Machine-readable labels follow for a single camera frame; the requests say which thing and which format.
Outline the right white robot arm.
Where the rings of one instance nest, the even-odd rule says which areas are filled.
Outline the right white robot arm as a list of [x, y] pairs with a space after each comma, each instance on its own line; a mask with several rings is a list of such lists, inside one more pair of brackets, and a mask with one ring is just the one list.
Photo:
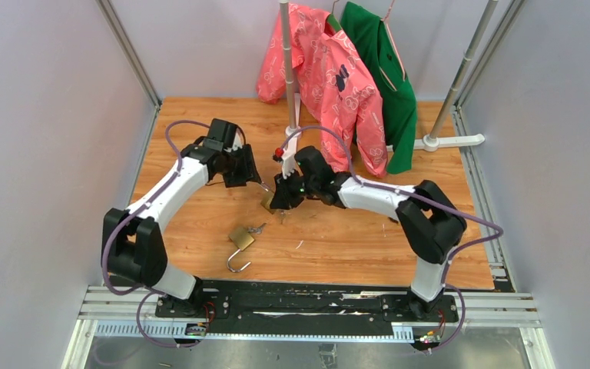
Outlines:
[[313, 146], [295, 155], [296, 170], [274, 176], [270, 208], [291, 210], [303, 200], [328, 206], [358, 209], [383, 215], [403, 229], [416, 255], [416, 270], [407, 291], [408, 310], [418, 321], [427, 321], [439, 310], [446, 287], [449, 253], [466, 230], [466, 220], [439, 186], [424, 180], [416, 186], [394, 186], [370, 181], [350, 171], [335, 172]]

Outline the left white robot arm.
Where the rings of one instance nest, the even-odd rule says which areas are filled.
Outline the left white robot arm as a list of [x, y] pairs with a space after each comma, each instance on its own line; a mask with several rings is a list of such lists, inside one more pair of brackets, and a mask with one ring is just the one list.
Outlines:
[[102, 227], [101, 272], [116, 295], [145, 288], [175, 298], [185, 317], [204, 309], [203, 281], [172, 265], [164, 231], [186, 201], [217, 175], [227, 188], [260, 183], [250, 144], [239, 125], [215, 118], [207, 133], [179, 149], [164, 133], [177, 156], [167, 174], [141, 199], [124, 209], [111, 208]]

